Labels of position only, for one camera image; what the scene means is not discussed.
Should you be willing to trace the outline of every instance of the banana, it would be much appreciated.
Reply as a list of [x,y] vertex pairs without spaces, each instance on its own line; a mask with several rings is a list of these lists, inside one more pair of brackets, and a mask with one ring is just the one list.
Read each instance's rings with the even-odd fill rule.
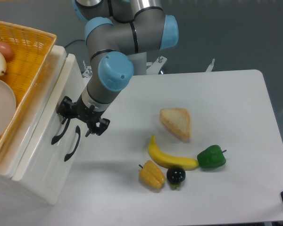
[[148,152],[154,162],[167,169],[181,167],[184,170],[192,170],[198,167],[198,161],[196,159],[172,156],[162,152],[155,142],[155,135],[151,137]]

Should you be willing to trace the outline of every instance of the bread slice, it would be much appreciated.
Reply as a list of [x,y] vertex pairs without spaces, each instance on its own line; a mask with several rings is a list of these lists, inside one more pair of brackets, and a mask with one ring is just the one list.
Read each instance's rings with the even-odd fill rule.
[[191,137],[191,117],[185,108],[164,108],[160,110],[161,122],[180,137]]

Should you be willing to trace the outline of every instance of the wicker basket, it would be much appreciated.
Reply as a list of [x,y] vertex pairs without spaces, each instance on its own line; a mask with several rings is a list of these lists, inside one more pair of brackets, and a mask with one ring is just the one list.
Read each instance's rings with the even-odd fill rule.
[[15,54],[7,63],[7,74],[0,76],[0,79],[12,88],[17,104],[13,119],[0,137],[0,149],[12,132],[13,124],[19,119],[56,38],[51,33],[0,21],[0,41],[8,43]]

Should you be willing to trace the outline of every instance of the white table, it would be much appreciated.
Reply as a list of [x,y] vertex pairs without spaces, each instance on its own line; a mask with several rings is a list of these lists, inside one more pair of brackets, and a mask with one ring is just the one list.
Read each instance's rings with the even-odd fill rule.
[[[184,143],[159,121],[161,108],[185,107]],[[104,116],[100,137],[83,138],[58,203],[0,194],[0,225],[175,226],[283,220],[283,144],[259,71],[134,76]],[[188,171],[180,191],[149,190],[138,164],[152,134],[166,153],[196,158],[210,145],[226,165]]]

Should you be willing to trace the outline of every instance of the robotic arm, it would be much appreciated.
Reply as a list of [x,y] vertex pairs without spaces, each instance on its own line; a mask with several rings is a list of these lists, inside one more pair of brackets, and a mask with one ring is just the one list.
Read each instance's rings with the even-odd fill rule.
[[110,123],[101,116],[129,83],[134,67],[127,55],[176,45],[178,26],[159,0],[72,0],[86,21],[85,41],[92,77],[76,102],[64,97],[57,113],[78,118],[89,134],[101,135]]

